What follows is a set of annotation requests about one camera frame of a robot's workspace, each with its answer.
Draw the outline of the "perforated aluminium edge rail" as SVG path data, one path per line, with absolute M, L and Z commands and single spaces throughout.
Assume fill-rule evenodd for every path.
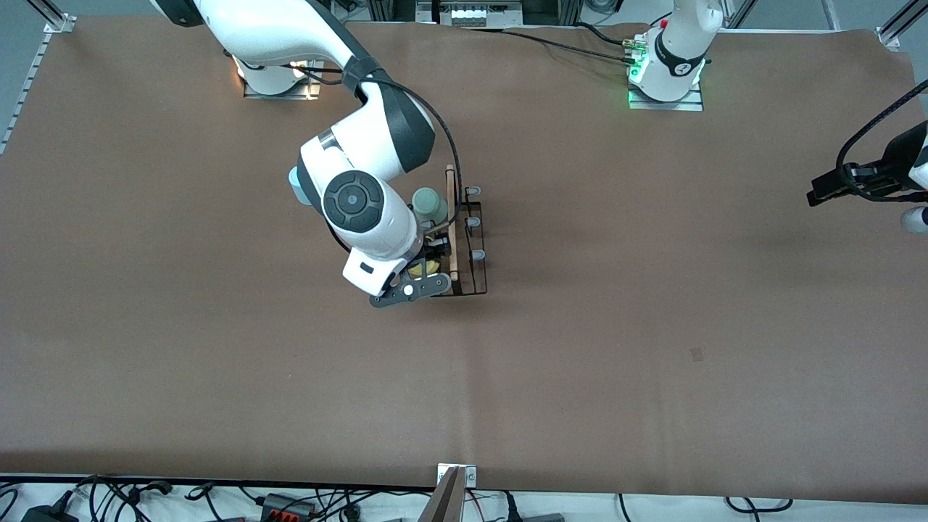
M 6 152 L 7 146 L 9 146 L 9 140 L 13 134 L 17 122 L 19 122 L 20 113 L 23 107 L 25 106 L 26 99 L 29 95 L 32 85 L 36 80 L 36 74 L 43 62 L 44 55 L 46 55 L 47 49 L 49 49 L 49 43 L 52 38 L 52 33 L 44 33 L 42 42 L 39 44 L 36 55 L 34 55 L 32 63 L 30 63 L 30 69 L 26 75 L 19 96 L 17 96 L 16 102 L 14 103 L 14 109 L 11 113 L 9 123 L 7 123 L 7 128 L 4 129 L 4 135 L 0 140 L 0 157 Z

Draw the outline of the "small metal mounting bracket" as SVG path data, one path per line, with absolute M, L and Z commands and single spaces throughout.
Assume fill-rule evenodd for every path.
M 453 468 L 460 467 L 462 476 L 467 489 L 476 489 L 477 466 L 476 465 L 458 465 L 458 463 L 439 463 L 436 467 L 436 483 L 440 483 L 446 472 Z

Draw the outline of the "brown table cover sheet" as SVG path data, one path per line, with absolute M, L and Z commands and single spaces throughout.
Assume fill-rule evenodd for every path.
M 86 17 L 0 156 L 0 472 L 928 503 L 928 238 L 805 199 L 905 54 L 723 33 L 661 112 L 594 57 L 351 29 L 483 189 L 487 294 L 344 280 L 287 179 L 342 87 L 245 99 L 206 28 Z

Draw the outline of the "aluminium frame profile with bracket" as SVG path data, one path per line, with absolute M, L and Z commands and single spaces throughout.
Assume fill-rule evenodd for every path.
M 26 0 L 26 2 L 46 21 L 46 33 L 70 33 L 73 31 L 76 17 L 60 9 L 52 0 Z
M 911 29 L 925 14 L 928 14 L 928 0 L 907 0 L 876 29 L 879 42 L 888 49 L 898 49 L 902 34 Z

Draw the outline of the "black wire cup holder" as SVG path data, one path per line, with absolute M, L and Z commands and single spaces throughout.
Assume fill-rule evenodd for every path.
M 453 165 L 445 168 L 445 185 L 449 213 L 457 212 L 457 219 L 453 227 L 444 229 L 449 235 L 449 251 L 428 254 L 428 257 L 441 261 L 439 272 L 449 275 L 452 280 L 451 290 L 441 297 L 486 294 L 483 208 L 477 199 L 481 189 L 462 187 Z

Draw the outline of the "pale green plastic cup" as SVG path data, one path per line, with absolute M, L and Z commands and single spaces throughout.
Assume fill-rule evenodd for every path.
M 422 224 L 440 225 L 450 216 L 450 206 L 438 191 L 431 187 L 422 187 L 412 197 L 413 212 Z

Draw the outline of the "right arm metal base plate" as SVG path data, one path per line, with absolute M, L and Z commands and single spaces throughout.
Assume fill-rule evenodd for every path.
M 323 64 L 319 60 L 292 62 L 284 67 L 252 65 L 236 57 L 233 59 L 246 99 L 316 100 L 320 95 L 321 83 L 293 68 L 296 65 Z

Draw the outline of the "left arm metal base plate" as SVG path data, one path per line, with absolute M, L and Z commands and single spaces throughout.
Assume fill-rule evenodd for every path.
M 702 112 L 703 96 L 700 92 L 700 83 L 692 86 L 680 100 L 662 101 L 646 96 L 639 86 L 629 85 L 629 108 L 647 110 L 679 110 L 680 112 Z

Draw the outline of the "metal terminal block unit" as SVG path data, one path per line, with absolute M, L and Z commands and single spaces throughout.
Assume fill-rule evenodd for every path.
M 521 0 L 428 0 L 417 4 L 417 21 L 501 30 L 523 24 L 523 3 Z

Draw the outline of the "black orange connector box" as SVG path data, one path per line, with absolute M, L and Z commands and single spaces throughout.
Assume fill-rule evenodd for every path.
M 316 513 L 311 502 L 298 501 L 281 494 L 258 497 L 261 522 L 311 522 Z

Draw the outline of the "black power adapter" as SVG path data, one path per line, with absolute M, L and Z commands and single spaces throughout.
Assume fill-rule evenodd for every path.
M 80 520 L 63 509 L 38 505 L 27 509 L 20 522 L 80 522 Z

